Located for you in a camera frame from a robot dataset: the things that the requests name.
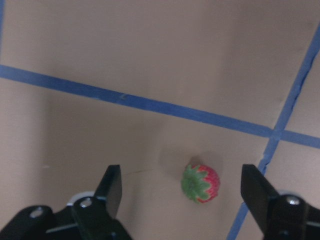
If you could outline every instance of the strawberry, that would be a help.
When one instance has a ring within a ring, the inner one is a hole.
[[[206,203],[218,195],[219,176],[206,165],[187,165],[181,180],[184,194],[197,204]]]

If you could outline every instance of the black bracket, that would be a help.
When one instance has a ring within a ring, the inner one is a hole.
[[[280,195],[254,165],[242,166],[241,195],[264,240],[318,240],[320,210],[301,197]]]
[[[48,206],[21,210],[0,231],[0,240],[131,240],[114,219],[122,196],[119,165],[110,165],[93,196],[53,213]]]

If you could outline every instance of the bolt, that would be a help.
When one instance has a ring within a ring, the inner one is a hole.
[[[37,217],[40,217],[43,213],[44,213],[43,208],[39,206],[35,210],[33,210],[29,216],[32,219],[36,219]]]
[[[289,231],[287,231],[287,230],[279,231],[277,239],[279,239],[279,240],[290,240],[291,238],[290,238]]]
[[[111,233],[111,238],[112,240],[117,240],[117,234],[114,231]]]
[[[290,205],[299,205],[300,204],[300,200],[296,196],[287,196],[286,201]]]
[[[81,206],[82,208],[87,208],[87,207],[89,207],[91,204],[92,204],[91,198],[90,198],[90,197],[87,197],[85,200],[83,200],[83,201],[80,203],[80,206]]]

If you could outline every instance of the green strawberry calyx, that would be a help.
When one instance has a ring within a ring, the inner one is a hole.
[[[207,200],[210,195],[206,192],[210,187],[210,183],[204,181],[208,175],[206,171],[198,171],[200,165],[192,167],[189,164],[183,172],[181,187],[184,194],[196,203],[200,203],[198,199]]]

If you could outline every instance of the screw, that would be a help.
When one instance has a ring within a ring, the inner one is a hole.
[[[92,204],[91,198],[90,198],[90,197],[87,197],[85,200],[83,200],[83,201],[80,203],[80,206],[81,206],[82,208],[87,208],[87,207],[89,207],[91,204]]]
[[[117,240],[117,234],[114,231],[111,233],[111,238],[112,240]]]
[[[300,204],[300,200],[296,196],[287,196],[286,201],[290,205],[299,205]]]
[[[279,240],[290,240],[291,239],[289,231],[287,231],[287,230],[279,231],[278,237],[279,237]]]
[[[40,217],[43,213],[44,213],[43,208],[39,206],[35,210],[33,210],[29,216],[32,219],[36,219],[37,217]]]

